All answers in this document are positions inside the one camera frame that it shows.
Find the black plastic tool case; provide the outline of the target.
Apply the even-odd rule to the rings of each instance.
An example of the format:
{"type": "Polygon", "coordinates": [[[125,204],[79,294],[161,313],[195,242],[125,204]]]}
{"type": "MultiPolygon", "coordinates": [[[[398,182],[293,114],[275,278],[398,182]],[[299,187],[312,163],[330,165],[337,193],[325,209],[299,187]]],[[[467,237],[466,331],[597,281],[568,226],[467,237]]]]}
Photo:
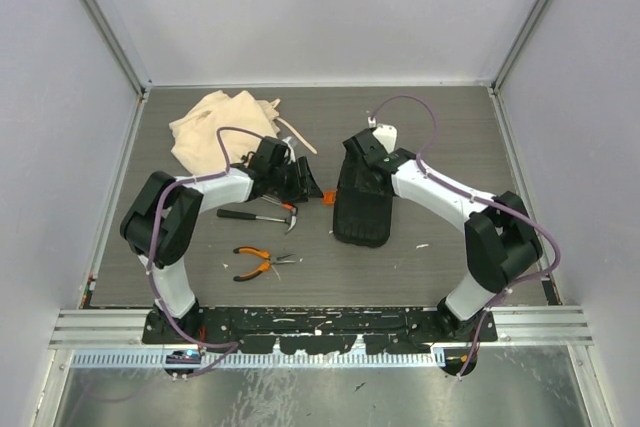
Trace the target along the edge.
{"type": "Polygon", "coordinates": [[[333,235],[345,244],[379,248],[391,234],[393,189],[363,162],[345,158],[333,208],[333,235]]]}

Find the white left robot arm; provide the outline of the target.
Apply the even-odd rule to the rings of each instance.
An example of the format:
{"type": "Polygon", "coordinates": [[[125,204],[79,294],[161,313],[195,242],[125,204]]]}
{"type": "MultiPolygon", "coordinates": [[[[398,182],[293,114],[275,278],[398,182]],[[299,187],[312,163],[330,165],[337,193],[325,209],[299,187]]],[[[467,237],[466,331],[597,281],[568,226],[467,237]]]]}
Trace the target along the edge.
{"type": "Polygon", "coordinates": [[[199,303],[185,265],[199,216],[264,196],[284,204],[323,196],[307,159],[273,137],[261,139],[255,151],[220,173],[173,177],[157,171],[135,198],[120,236],[145,266],[164,330],[176,342],[191,342],[200,331],[199,303]]]}

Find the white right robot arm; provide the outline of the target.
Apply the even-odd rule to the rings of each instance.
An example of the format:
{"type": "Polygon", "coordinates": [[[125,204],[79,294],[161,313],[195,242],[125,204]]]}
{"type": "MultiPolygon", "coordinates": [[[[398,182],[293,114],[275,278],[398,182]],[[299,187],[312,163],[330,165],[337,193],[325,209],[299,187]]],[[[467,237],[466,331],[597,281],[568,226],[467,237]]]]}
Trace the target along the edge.
{"type": "Polygon", "coordinates": [[[333,210],[334,237],[346,244],[383,246],[391,234],[393,201],[414,202],[464,236],[467,272],[437,306],[444,337],[459,341],[481,310],[542,255],[542,245],[522,199],[471,188],[417,161],[414,153],[389,151],[367,128],[344,141],[333,210]]]}

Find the thin orange tip screwdriver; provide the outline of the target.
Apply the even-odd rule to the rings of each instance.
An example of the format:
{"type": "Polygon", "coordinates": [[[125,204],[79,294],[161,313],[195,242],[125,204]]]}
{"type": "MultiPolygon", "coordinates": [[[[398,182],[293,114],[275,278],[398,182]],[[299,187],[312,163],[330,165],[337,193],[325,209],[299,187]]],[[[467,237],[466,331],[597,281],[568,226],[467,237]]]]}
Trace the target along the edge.
{"type": "Polygon", "coordinates": [[[297,207],[291,203],[286,203],[286,202],[282,202],[278,199],[272,198],[272,197],[268,197],[268,196],[262,196],[261,197],[262,200],[269,202],[273,205],[282,207],[284,209],[287,209],[288,211],[292,212],[292,213],[296,213],[297,212],[297,207]]]}

